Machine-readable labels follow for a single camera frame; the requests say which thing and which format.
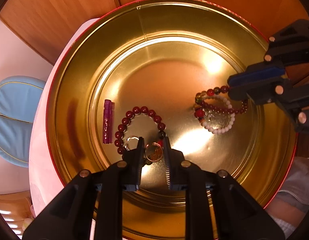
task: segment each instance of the wooden wall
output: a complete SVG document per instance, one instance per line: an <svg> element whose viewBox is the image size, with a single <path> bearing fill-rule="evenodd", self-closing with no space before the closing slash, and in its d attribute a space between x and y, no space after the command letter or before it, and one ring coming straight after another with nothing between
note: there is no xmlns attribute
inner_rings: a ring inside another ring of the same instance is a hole
<svg viewBox="0 0 309 240"><path fill-rule="evenodd" d="M0 19L29 46L55 63L85 21L135 0L8 0ZM308 16L298 0L206 0L251 22L265 36Z"/></svg>
<svg viewBox="0 0 309 240"><path fill-rule="evenodd" d="M32 218L30 211L31 196L30 190L18 192L13 194L0 195L0 210L10 212L9 214L2 214L8 224L16 225L13 230L20 231L23 234L22 223L26 218Z"/></svg>

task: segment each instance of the metal screw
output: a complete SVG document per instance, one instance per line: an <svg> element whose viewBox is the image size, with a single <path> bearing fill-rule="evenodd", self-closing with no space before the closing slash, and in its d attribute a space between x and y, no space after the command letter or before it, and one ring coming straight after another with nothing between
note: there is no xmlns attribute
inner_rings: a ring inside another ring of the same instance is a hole
<svg viewBox="0 0 309 240"><path fill-rule="evenodd" d="M283 94L283 87L278 85L275 87L275 92L278 94L278 95L282 95Z"/></svg>
<svg viewBox="0 0 309 240"><path fill-rule="evenodd" d="M265 61L271 61L272 60L272 57L270 55L265 55L264 56L264 60Z"/></svg>
<svg viewBox="0 0 309 240"><path fill-rule="evenodd" d="M190 161L182 161L181 162L181 166L184 167L184 168L189 168L190 165L191 165Z"/></svg>
<svg viewBox="0 0 309 240"><path fill-rule="evenodd" d="M218 175L219 177L225 178L228 176L228 173L225 170L219 170Z"/></svg>
<svg viewBox="0 0 309 240"><path fill-rule="evenodd" d="M90 174L90 171L88 171L88 170L82 170L82 171L79 173L80 177L82 177L82 178L88 177L89 174Z"/></svg>
<svg viewBox="0 0 309 240"><path fill-rule="evenodd" d="M298 120L300 123L305 123L305 121L307 121L307 115L304 112L300 112L298 115Z"/></svg>
<svg viewBox="0 0 309 240"><path fill-rule="evenodd" d="M118 166L119 168L124 168L125 166L127 166L127 163L126 163L125 161L119 161L119 162L117 163L117 166Z"/></svg>

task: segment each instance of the blue chair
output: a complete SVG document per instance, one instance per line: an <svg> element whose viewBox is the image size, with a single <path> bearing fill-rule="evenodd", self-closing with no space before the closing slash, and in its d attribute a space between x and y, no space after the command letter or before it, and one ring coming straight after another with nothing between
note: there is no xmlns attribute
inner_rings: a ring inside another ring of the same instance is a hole
<svg viewBox="0 0 309 240"><path fill-rule="evenodd" d="M28 167L32 124L45 82L13 76L0 82L0 156Z"/></svg>

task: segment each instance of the pink fabric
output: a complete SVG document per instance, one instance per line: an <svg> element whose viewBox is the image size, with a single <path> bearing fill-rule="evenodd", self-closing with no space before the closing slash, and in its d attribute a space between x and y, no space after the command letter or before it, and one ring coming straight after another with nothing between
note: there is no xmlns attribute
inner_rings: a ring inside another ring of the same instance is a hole
<svg viewBox="0 0 309 240"><path fill-rule="evenodd" d="M46 106L52 80L68 49L72 46L74 41L97 20L99 20L99 18L89 20L82 24L74 36L70 39L54 65L39 101L32 127L29 149L30 192L36 215L38 215L42 209L44 209L44 207L63 189L63 185L57 176L50 158L46 135Z"/></svg>

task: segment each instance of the purple cylinder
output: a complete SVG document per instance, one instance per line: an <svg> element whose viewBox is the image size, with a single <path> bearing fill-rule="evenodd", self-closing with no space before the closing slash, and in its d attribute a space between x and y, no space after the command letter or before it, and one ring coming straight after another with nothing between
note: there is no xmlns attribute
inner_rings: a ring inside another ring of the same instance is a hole
<svg viewBox="0 0 309 240"><path fill-rule="evenodd" d="M112 105L111 100L106 99L103 110L103 127L102 127L102 142L105 144L111 143L112 135Z"/></svg>

